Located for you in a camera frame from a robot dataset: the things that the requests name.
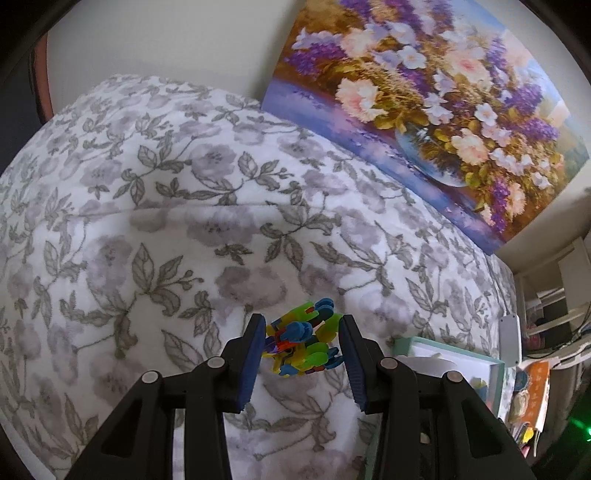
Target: toy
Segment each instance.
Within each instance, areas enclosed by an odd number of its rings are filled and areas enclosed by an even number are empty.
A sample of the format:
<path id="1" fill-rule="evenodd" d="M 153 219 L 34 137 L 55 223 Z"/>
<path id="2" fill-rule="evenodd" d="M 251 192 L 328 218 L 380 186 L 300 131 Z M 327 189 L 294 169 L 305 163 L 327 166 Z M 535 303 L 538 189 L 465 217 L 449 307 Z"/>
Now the toy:
<path id="1" fill-rule="evenodd" d="M 331 299 L 321 299 L 304 303 L 267 325 L 262 356 L 275 360 L 273 373 L 282 377 L 307 375 L 343 363 L 339 349 L 329 346 L 342 316 L 335 313 Z"/>

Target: gray floral pattern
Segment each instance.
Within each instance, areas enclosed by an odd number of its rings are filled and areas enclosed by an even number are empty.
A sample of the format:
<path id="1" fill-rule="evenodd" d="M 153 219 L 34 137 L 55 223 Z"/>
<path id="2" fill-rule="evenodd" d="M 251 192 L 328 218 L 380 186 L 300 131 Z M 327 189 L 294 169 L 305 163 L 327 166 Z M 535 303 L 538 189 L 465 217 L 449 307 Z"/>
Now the gray floral pattern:
<path id="1" fill-rule="evenodd" d="M 33 136 L 0 198 L 0 414 L 58 478 L 142 372 L 190 371 L 252 312 L 330 296 L 385 350 L 422 335 L 498 356 L 515 311 L 507 267 L 417 196 L 203 86 L 103 82 Z M 264 361 L 226 416 L 234 477 L 355 478 L 374 423 L 343 368 Z"/>

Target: purple flower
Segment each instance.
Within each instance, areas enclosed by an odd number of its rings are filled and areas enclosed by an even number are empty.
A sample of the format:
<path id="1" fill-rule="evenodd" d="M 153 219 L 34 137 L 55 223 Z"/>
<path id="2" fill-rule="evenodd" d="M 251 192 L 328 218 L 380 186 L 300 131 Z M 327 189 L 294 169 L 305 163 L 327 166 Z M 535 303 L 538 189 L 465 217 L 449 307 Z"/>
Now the purple flower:
<path id="1" fill-rule="evenodd" d="M 343 7 L 354 10 L 360 17 L 367 20 L 371 15 L 371 6 L 368 0 L 340 0 Z"/>
<path id="2" fill-rule="evenodd" d="M 505 53 L 507 49 L 503 44 L 503 41 L 500 37 L 495 37 L 491 41 L 491 46 L 489 47 L 488 51 L 486 52 L 485 60 L 491 64 L 488 68 L 489 73 L 491 74 L 491 79 L 497 87 L 502 87 L 506 84 L 506 71 L 507 68 L 507 60 L 505 59 Z"/>
<path id="3" fill-rule="evenodd" d="M 307 50 L 296 50 L 285 58 L 285 62 L 294 67 L 300 75 L 315 77 L 320 73 L 316 66 L 318 60 L 336 60 L 345 57 L 345 52 L 338 45 L 314 43 Z"/>
<path id="4" fill-rule="evenodd" d="M 419 92 L 421 92 L 423 96 L 426 96 L 431 90 L 431 87 L 429 86 L 429 84 L 427 83 L 427 79 L 425 78 L 425 74 L 421 72 L 419 69 L 411 70 L 404 66 L 400 66 L 398 67 L 398 71 L 404 78 L 413 82 L 415 88 Z"/>
<path id="5" fill-rule="evenodd" d="M 529 140 L 552 142 L 558 139 L 560 132 L 541 118 L 530 118 L 520 126 L 519 131 Z"/>
<path id="6" fill-rule="evenodd" d="M 435 32 L 441 33 L 453 29 L 453 10 L 447 0 L 427 0 L 431 7 L 431 14 L 435 19 Z"/>
<path id="7" fill-rule="evenodd" d="M 507 106 L 514 106 L 521 115 L 531 115 L 542 101 L 542 87 L 535 83 L 526 83 L 513 92 L 507 99 Z"/>
<path id="8" fill-rule="evenodd" d="M 494 223 L 493 229 L 497 233 L 503 233 L 507 228 L 507 219 L 505 211 L 507 206 L 507 197 L 511 193 L 504 181 L 497 179 L 492 186 L 492 196 L 494 203 L 492 205 L 491 220 Z"/>
<path id="9" fill-rule="evenodd" d="M 421 20 L 409 0 L 385 0 L 384 3 L 396 9 L 399 22 L 410 25 L 415 32 L 421 31 Z"/>

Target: bed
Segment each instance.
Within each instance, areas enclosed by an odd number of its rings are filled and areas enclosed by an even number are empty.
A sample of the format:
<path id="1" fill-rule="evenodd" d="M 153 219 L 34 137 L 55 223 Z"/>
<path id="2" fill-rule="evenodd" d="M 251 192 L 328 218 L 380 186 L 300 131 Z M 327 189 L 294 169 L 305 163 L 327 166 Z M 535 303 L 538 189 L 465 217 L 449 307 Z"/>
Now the bed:
<path id="1" fill-rule="evenodd" d="M 419 335 L 498 358 L 515 311 L 510 270 L 419 197 L 222 90 L 114 76 L 30 139 L 0 196 L 0 423 L 36 478 L 63 478 L 144 371 L 193 369 L 252 312 L 331 297 L 383 350 Z M 344 368 L 263 361 L 226 416 L 234 478 L 356 478 L 375 423 Z"/>

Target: canvas painting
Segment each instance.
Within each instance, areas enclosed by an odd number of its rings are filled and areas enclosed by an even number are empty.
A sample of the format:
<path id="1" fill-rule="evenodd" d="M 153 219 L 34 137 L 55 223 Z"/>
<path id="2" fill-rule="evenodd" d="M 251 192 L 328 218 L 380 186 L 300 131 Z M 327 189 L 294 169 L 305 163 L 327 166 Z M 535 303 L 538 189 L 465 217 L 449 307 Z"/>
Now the canvas painting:
<path id="1" fill-rule="evenodd" d="M 588 159 L 540 65 L 471 0 L 308 0 L 263 109 L 374 163 L 486 253 Z"/>

